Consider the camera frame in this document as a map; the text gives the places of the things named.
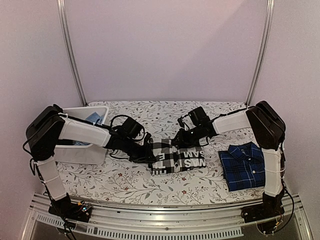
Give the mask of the black white checkered shirt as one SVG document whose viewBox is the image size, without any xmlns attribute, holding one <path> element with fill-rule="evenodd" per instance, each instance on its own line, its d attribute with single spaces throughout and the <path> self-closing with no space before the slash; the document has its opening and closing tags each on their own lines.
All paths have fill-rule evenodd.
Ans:
<svg viewBox="0 0 320 240">
<path fill-rule="evenodd" d="M 155 162 L 148 167 L 152 175 L 166 175 L 207 166 L 202 147 L 178 147 L 170 139 L 152 140 L 150 143 Z"/>
</svg>

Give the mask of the blue plaid shirt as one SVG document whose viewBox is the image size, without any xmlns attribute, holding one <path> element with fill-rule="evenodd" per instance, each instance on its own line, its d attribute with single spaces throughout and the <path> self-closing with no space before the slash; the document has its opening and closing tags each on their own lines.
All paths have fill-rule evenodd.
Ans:
<svg viewBox="0 0 320 240">
<path fill-rule="evenodd" d="M 263 152 L 253 142 L 230 145 L 227 150 L 219 151 L 218 156 L 230 192 L 265 186 Z"/>
</svg>

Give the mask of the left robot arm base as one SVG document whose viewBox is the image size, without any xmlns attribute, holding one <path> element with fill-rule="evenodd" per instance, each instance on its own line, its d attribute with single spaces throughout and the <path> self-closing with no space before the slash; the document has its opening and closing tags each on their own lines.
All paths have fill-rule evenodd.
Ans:
<svg viewBox="0 0 320 240">
<path fill-rule="evenodd" d="M 67 194 L 60 200 L 52 200 L 48 212 L 62 219 L 88 223 L 92 214 L 92 204 L 83 200 L 73 203 Z"/>
</svg>

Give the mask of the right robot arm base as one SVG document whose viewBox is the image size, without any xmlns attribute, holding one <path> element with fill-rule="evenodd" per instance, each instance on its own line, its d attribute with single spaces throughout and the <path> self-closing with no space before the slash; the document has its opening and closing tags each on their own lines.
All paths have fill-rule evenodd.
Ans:
<svg viewBox="0 0 320 240">
<path fill-rule="evenodd" d="M 284 218 L 282 198 L 283 194 L 272 197 L 263 193 L 262 203 L 243 207 L 241 217 L 245 223 L 263 220 L 257 224 L 257 229 L 264 235 L 274 234 Z"/>
</svg>

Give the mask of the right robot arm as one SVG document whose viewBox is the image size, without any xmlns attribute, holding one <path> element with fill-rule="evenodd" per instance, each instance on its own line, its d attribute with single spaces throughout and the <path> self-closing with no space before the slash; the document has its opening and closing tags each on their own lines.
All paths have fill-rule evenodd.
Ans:
<svg viewBox="0 0 320 240">
<path fill-rule="evenodd" d="M 270 198 L 259 206 L 262 218 L 269 218 L 278 210 L 274 200 L 285 192 L 284 140 L 286 125 L 281 117 L 266 102 L 221 114 L 210 119 L 202 107 L 187 114 L 194 128 L 184 128 L 183 118 L 178 119 L 181 126 L 172 144 L 180 148 L 200 146 L 200 140 L 210 140 L 236 130 L 251 129 L 255 142 L 230 145 L 218 155 L 229 191 L 264 188 L 263 197 Z"/>
</svg>

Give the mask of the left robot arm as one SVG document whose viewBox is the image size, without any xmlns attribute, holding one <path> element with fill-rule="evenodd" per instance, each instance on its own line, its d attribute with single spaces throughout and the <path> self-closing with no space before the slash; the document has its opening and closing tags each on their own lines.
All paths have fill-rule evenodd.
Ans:
<svg viewBox="0 0 320 240">
<path fill-rule="evenodd" d="M 121 125 L 106 125 L 72 116 L 53 104 L 35 118 L 27 127 L 25 135 L 26 141 L 22 148 L 31 155 L 40 180 L 50 197 L 56 201 L 55 209 L 63 217 L 70 217 L 75 210 L 74 205 L 65 199 L 68 194 L 56 166 L 55 150 L 58 147 L 74 147 L 76 142 L 82 142 L 121 151 L 127 154 L 130 162 L 136 164 L 156 162 L 150 142 L 151 134 L 129 116 Z"/>
</svg>

